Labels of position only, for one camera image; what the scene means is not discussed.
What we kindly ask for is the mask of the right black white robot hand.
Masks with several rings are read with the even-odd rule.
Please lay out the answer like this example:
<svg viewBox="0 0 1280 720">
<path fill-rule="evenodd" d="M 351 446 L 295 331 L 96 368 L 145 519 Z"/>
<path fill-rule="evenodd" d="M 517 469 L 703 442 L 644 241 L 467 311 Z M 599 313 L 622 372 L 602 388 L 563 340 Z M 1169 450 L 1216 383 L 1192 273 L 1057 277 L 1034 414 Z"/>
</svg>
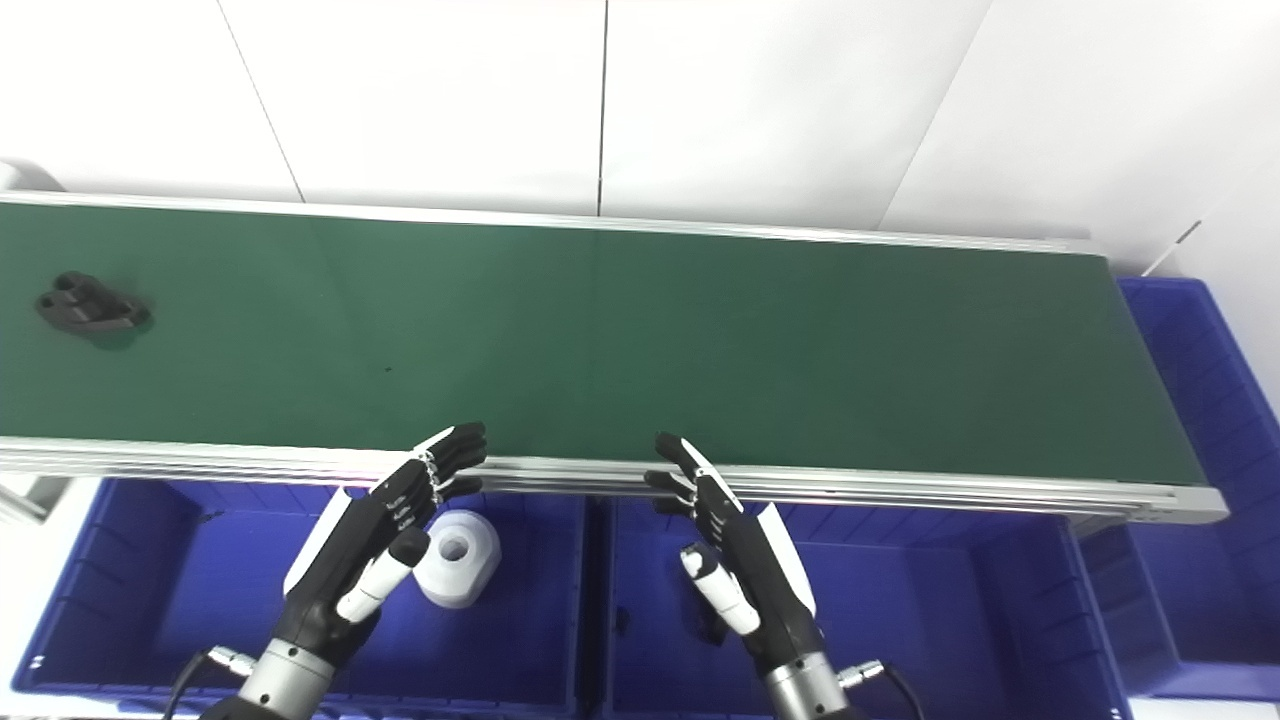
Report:
<svg viewBox="0 0 1280 720">
<path fill-rule="evenodd" d="M 660 432 L 655 451 L 681 474 L 645 471 L 658 512 L 687 518 L 699 538 L 680 566 L 724 626 L 742 638 L 759 676 L 812 670 L 826 652 L 817 603 L 797 551 L 772 503 L 749 512 L 694 445 Z"/>
</svg>

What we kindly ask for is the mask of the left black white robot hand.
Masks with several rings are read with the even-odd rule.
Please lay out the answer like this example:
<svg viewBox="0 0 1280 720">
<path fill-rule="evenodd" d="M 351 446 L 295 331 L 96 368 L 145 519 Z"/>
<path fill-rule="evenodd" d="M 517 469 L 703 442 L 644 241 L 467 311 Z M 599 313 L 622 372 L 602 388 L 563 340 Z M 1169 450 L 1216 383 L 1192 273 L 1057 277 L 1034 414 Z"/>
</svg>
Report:
<svg viewBox="0 0 1280 720">
<path fill-rule="evenodd" d="M 407 530 L 424 533 L 447 501 L 474 495 L 483 483 L 458 473 L 486 459 L 486 428 L 480 421 L 449 427 L 416 447 L 407 460 L 365 496 L 353 500 L 320 543 L 311 564 L 285 593 L 274 641 L 298 647 L 342 669 L 367 642 L 380 618 L 356 623 L 337 605 L 369 565 Z"/>
</svg>

